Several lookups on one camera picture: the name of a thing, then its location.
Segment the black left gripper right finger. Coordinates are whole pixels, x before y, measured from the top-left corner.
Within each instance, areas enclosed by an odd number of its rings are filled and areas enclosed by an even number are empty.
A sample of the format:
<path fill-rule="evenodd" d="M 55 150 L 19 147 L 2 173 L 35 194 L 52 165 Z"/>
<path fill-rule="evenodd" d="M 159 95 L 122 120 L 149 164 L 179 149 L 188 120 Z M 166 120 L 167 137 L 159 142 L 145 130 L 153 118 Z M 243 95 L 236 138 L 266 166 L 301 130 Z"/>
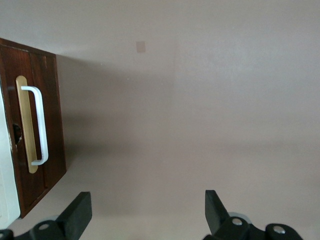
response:
<path fill-rule="evenodd" d="M 205 191 L 205 218 L 211 234 L 206 240 L 301 240 L 292 227 L 270 223 L 265 230 L 258 229 L 239 214 L 231 216 L 215 190 Z"/>

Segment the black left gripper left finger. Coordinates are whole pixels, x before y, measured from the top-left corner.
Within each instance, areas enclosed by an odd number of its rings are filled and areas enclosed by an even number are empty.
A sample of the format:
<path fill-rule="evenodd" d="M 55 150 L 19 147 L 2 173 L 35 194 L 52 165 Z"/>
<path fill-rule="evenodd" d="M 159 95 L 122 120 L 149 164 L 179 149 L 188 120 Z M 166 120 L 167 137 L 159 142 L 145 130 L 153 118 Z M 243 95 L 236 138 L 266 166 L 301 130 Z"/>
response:
<path fill-rule="evenodd" d="M 92 219 L 90 192 L 80 192 L 67 208 L 55 219 L 37 223 L 29 231 L 14 235 L 2 229 L 2 240 L 78 240 Z"/>

